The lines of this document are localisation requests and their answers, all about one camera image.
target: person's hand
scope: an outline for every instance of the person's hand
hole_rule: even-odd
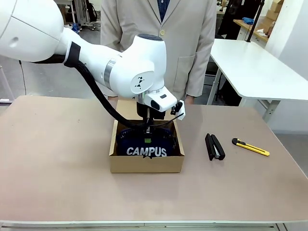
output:
[[[117,101],[119,97],[115,96],[115,97],[111,97],[108,96],[108,100],[113,100],[113,101]]]
[[[193,104],[193,102],[194,102],[194,97],[187,95],[185,99],[185,104]]]

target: yellow box cutter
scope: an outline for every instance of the yellow box cutter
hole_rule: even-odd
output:
[[[269,156],[270,155],[270,153],[268,151],[265,151],[265,150],[263,150],[261,148],[254,147],[254,146],[252,146],[252,145],[250,145],[248,143],[240,141],[238,138],[232,139],[232,143],[234,145],[236,145],[236,146],[248,149],[248,150],[253,151],[255,153],[259,153],[261,155],[265,155],[265,156]]]

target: gray floor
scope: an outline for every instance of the gray floor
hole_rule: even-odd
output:
[[[99,31],[83,31],[81,36],[95,44],[100,43]],[[0,56],[0,64],[9,81],[15,97],[25,94],[21,67],[16,60]],[[26,90],[29,95],[44,95],[70,98],[95,98],[88,85],[80,74],[60,64],[31,64],[23,62]],[[206,84],[211,84],[214,77],[207,77]],[[206,104],[211,87],[204,86],[203,95],[195,100],[196,104]],[[0,98],[7,98],[3,87],[0,85]],[[222,100],[214,102],[224,105]],[[0,115],[5,111],[5,106],[0,106]],[[308,136],[304,135],[278,135],[278,139],[286,147],[294,160],[308,176]],[[308,230],[308,223],[294,223],[286,225],[290,231]]]

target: white table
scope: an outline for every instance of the white table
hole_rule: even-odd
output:
[[[219,70],[208,105],[213,102],[221,73],[243,98],[240,106],[262,103],[266,122],[280,101],[308,101],[308,81],[253,42],[216,39],[211,57]]]

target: dark blue fabric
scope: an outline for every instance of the dark blue fabric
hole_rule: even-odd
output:
[[[252,25],[255,21],[253,18],[243,18],[244,23]]]
[[[155,128],[146,142],[142,130],[125,129],[116,136],[117,155],[143,155],[143,157],[173,156],[176,140],[172,132],[164,128]]]
[[[164,20],[164,17],[166,15],[169,2],[170,2],[170,0],[163,0],[163,2],[162,2],[162,0],[157,0],[160,19],[162,21]]]

